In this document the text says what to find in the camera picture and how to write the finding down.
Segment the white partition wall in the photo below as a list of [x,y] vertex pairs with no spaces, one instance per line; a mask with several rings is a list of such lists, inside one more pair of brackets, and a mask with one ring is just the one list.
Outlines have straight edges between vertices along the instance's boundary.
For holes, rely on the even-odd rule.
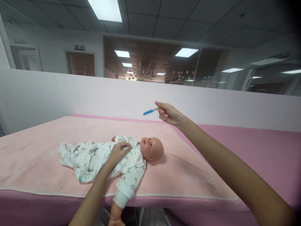
[[9,133],[71,114],[159,120],[168,102],[195,123],[301,132],[301,97],[0,69],[0,103]]

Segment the baby doll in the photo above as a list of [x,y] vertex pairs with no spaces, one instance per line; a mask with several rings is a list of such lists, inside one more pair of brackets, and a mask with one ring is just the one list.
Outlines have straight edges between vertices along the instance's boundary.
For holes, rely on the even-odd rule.
[[146,161],[156,162],[164,154],[158,138],[142,138],[140,142],[129,136],[117,136],[112,142],[84,142],[76,146],[60,144],[61,164],[73,168],[80,183],[94,182],[97,173],[110,157],[111,150],[120,141],[132,145],[132,150],[115,165],[109,179],[123,174],[117,182],[117,192],[113,199],[111,221],[121,221],[121,213],[127,201],[132,198],[144,175]]

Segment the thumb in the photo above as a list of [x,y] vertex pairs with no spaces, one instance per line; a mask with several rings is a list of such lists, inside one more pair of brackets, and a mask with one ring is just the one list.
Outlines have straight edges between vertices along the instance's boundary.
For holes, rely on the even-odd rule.
[[157,105],[159,108],[164,109],[164,103],[155,101],[155,105]]

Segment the onesie sleeve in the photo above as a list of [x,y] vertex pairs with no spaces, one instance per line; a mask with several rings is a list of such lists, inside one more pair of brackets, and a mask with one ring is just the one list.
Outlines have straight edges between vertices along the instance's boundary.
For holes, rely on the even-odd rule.
[[126,203],[131,199],[144,175],[146,161],[130,168],[117,182],[117,192],[113,201],[124,209]]
[[130,136],[116,136],[115,138],[115,142],[120,142],[120,141],[125,141],[131,145],[136,145],[138,143],[138,141]]

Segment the doll hand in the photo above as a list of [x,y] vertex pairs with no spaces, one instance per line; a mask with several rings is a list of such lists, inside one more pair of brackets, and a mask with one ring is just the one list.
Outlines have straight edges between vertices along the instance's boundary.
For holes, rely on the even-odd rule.
[[112,220],[110,219],[108,226],[125,226],[121,219]]

